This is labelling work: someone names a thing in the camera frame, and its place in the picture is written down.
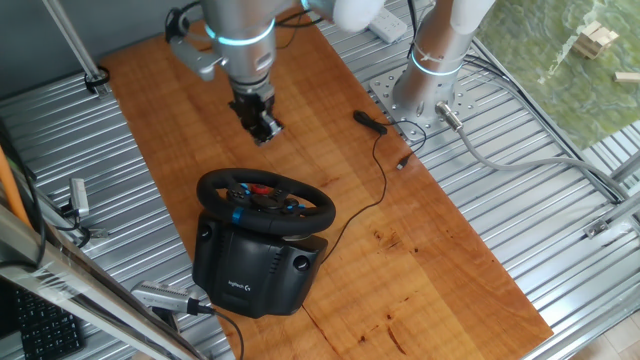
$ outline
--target steering wheel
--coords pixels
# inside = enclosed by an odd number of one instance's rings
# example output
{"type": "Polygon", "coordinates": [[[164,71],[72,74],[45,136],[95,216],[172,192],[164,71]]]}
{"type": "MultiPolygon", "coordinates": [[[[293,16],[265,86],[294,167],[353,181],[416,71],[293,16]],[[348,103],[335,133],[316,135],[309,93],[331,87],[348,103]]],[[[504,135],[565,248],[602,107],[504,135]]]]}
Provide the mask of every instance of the steering wheel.
{"type": "Polygon", "coordinates": [[[268,171],[221,169],[200,178],[198,200],[220,220],[256,232],[309,235],[327,229],[336,217],[333,201],[322,191],[268,171]],[[222,198],[218,189],[226,189],[222,198]],[[299,204],[304,199],[313,207],[299,204]]]}

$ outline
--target green surface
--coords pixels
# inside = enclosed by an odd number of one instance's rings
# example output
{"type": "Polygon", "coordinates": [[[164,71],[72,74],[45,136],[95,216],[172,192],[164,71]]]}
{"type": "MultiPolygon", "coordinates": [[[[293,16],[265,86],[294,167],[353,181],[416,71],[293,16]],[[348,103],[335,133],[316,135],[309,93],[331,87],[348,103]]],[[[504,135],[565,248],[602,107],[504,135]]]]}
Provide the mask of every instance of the green surface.
{"type": "Polygon", "coordinates": [[[640,119],[640,0],[498,0],[479,39],[580,148],[640,119]],[[571,51],[592,21],[620,37],[595,60],[571,51]]]}

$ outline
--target logitech logo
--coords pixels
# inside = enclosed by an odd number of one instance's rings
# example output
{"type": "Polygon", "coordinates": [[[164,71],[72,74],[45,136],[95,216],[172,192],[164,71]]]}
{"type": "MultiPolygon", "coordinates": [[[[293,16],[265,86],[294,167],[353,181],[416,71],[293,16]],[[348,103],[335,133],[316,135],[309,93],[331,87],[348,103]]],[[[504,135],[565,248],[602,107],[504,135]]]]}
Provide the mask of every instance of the logitech logo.
{"type": "Polygon", "coordinates": [[[242,289],[247,292],[251,291],[251,288],[249,287],[249,285],[238,284],[237,282],[233,282],[231,280],[229,280],[229,285],[231,285],[231,287],[237,287],[238,289],[242,289]]]}

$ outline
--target red button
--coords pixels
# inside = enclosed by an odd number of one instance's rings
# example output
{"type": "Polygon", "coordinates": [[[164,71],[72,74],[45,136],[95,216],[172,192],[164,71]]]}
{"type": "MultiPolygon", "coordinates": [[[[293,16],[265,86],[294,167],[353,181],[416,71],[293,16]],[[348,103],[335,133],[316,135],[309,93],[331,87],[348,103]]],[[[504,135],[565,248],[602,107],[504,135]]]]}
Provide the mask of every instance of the red button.
{"type": "Polygon", "coordinates": [[[268,188],[264,185],[251,185],[251,192],[257,195],[269,195],[271,192],[271,188],[268,188]]]}

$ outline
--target metal floor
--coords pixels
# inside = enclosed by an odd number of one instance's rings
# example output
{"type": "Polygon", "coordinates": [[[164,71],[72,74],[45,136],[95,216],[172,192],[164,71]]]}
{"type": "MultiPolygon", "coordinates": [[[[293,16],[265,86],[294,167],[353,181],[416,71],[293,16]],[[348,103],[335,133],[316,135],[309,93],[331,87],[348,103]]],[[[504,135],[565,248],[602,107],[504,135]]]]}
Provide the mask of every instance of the metal floor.
{"type": "MultiPolygon", "coordinates": [[[[421,13],[430,2],[416,3],[421,13]]],[[[411,23],[405,0],[386,6],[411,23]]],[[[411,27],[393,45],[369,31],[347,34],[326,23],[320,29],[366,89],[369,79],[406,63],[411,27]]],[[[565,154],[557,141],[561,134],[508,92],[474,80],[478,77],[485,79],[473,68],[460,74],[478,108],[477,115],[463,119],[465,129],[481,153],[501,163],[565,154]]],[[[90,96],[79,75],[0,102],[0,116],[38,174],[38,187],[56,203],[66,203],[69,177],[86,179],[92,212],[83,225],[110,231],[109,241],[86,251],[109,274],[126,288],[140,280],[195,286],[189,258],[113,97],[90,96]]],[[[640,283],[640,239],[631,225],[607,244],[583,232],[614,206],[581,172],[563,165],[496,172],[479,165],[455,133],[438,124],[427,132],[418,154],[423,164],[551,326],[554,341],[640,283]]],[[[627,151],[640,148],[640,132],[629,143],[635,147],[627,151]]],[[[616,166],[608,162],[615,156],[601,155],[599,166],[616,166]]],[[[611,321],[605,325],[614,325],[611,321]]],[[[180,323],[184,336],[205,353],[233,358],[215,318],[185,316],[180,323]]],[[[133,354],[91,325],[85,332],[87,348],[73,359],[133,354]]],[[[22,357],[15,340],[17,347],[0,346],[0,357],[22,357]]]]}
{"type": "MultiPolygon", "coordinates": [[[[422,13],[432,1],[416,4],[422,13]]],[[[387,1],[386,7],[411,24],[405,0],[387,1]]],[[[392,45],[369,31],[354,35],[329,24],[320,28],[374,100],[369,80],[407,62],[411,26],[392,45]]],[[[485,84],[487,80],[472,66],[465,66],[459,76],[476,101],[477,114],[462,120],[478,151],[503,164],[566,156],[557,141],[568,141],[561,131],[530,113],[509,92],[485,84]]],[[[555,165],[498,172],[480,165],[449,127],[430,125],[418,156],[551,326],[553,341],[568,338],[640,283],[635,224],[614,229],[618,233],[609,234],[606,243],[585,235],[583,229],[614,206],[580,171],[555,165]]],[[[602,145],[619,150],[615,155],[600,152],[600,160],[594,161],[606,172],[640,148],[638,131],[623,133],[602,145]]],[[[626,182],[627,188],[639,179],[640,173],[626,182]]]]}
{"type": "MultiPolygon", "coordinates": [[[[38,176],[38,188],[56,204],[68,202],[68,179],[86,180],[92,240],[85,253],[125,288],[142,280],[197,288],[191,260],[113,95],[90,94],[84,75],[0,102],[18,151],[38,176]]],[[[180,318],[183,336],[203,354],[234,359],[215,317],[180,318]]],[[[84,323],[86,348],[68,359],[128,359],[135,349],[84,323]]],[[[24,359],[19,334],[0,342],[0,358],[24,359]]]]}

